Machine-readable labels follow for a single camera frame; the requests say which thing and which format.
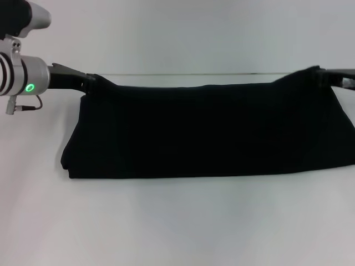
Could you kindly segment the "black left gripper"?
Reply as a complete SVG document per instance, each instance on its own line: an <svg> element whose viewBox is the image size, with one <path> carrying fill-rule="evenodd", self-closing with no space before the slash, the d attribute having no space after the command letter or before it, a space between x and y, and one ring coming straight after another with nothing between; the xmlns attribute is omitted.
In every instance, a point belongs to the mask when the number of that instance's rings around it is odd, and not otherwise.
<svg viewBox="0 0 355 266"><path fill-rule="evenodd" d="M95 75L83 73L53 63L48 67L50 72L49 89L72 89L83 93L88 93L95 84Z"/></svg>

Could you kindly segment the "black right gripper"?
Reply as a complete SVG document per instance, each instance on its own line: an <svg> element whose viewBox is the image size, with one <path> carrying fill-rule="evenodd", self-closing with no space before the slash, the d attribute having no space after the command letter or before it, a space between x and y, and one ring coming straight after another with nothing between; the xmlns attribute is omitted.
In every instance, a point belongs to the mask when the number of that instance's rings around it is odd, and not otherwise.
<svg viewBox="0 0 355 266"><path fill-rule="evenodd" d="M320 69L318 78L320 85L354 89L354 69Z"/></svg>

